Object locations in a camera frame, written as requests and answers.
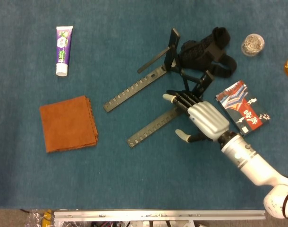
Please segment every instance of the black strap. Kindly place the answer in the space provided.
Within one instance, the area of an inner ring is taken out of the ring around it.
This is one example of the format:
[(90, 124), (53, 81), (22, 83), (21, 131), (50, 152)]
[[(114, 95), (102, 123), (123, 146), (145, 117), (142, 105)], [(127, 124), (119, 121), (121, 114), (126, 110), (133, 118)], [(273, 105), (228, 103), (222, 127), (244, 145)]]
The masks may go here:
[(212, 34), (196, 42), (190, 40), (183, 44), (179, 54), (182, 68), (195, 69), (200, 71), (209, 70), (211, 74), (218, 77), (230, 77), (237, 68), (235, 60), (226, 55), (225, 46), (230, 41), (230, 35), (224, 28), (214, 28)]
[(284, 216), (285, 219), (288, 219), (288, 217), (286, 216), (286, 205), (287, 205), (287, 201), (288, 201), (288, 195), (286, 196), (284, 203), (282, 205), (282, 215)]

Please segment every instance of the book cover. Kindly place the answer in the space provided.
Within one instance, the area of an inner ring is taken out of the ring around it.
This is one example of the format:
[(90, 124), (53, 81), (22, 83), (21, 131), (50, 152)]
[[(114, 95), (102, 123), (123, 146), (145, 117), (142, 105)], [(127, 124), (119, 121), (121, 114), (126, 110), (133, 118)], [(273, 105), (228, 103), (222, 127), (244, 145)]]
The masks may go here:
[(242, 80), (217, 94), (215, 99), (225, 109), (242, 135), (249, 134), (270, 120), (270, 116)]

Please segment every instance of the white robotic arm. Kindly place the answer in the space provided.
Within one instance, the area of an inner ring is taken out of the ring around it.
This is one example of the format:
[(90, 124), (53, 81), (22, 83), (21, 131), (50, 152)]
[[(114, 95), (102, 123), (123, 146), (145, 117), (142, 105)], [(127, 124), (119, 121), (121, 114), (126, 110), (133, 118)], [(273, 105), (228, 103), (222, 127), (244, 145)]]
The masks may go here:
[[(218, 141), (221, 151), (242, 171), (255, 185), (271, 185), (273, 189), (264, 198), (265, 209), (276, 218), (288, 219), (288, 178), (279, 174), (242, 136), (229, 131), (228, 120), (210, 103), (203, 101), (191, 106), (185, 99), (191, 94), (163, 95), (164, 99), (187, 109), (190, 120), (213, 141)], [(176, 130), (176, 134), (186, 142), (191, 136)]]

